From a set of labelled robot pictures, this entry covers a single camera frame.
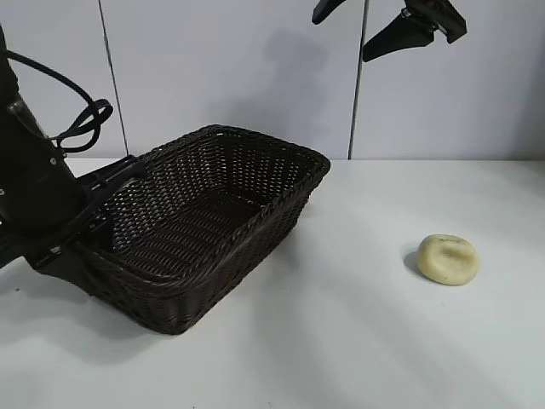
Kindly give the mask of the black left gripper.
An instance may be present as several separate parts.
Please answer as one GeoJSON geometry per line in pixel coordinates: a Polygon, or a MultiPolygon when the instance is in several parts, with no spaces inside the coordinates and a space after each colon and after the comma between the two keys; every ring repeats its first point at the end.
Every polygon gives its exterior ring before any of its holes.
{"type": "Polygon", "coordinates": [[[38,273],[98,297],[99,280],[84,250],[113,250],[106,202],[144,176],[143,162],[129,155],[80,177],[60,153],[25,165],[17,175],[1,175],[1,265],[28,256],[38,273]]]}

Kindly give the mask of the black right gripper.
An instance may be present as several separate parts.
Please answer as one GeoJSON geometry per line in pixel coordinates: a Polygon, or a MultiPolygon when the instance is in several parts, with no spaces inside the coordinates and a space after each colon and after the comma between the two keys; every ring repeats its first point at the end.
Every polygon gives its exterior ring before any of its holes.
{"type": "MultiPolygon", "coordinates": [[[[407,9],[371,38],[363,48],[363,62],[404,49],[427,47],[434,32],[442,31],[448,43],[468,33],[466,20],[447,0],[405,0],[407,9]]],[[[312,23],[321,24],[341,4],[341,0],[319,0],[312,23]]]]}

